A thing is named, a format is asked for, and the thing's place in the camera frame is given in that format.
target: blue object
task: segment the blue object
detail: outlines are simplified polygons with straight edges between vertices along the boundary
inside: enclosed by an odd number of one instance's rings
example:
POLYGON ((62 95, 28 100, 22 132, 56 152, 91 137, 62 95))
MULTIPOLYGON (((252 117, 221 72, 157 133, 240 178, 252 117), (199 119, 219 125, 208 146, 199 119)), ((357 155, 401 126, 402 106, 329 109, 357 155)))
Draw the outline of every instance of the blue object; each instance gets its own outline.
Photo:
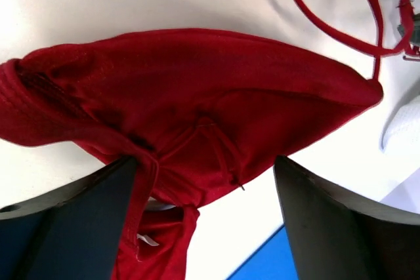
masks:
POLYGON ((280 228, 229 280, 298 280, 286 229, 280 228))

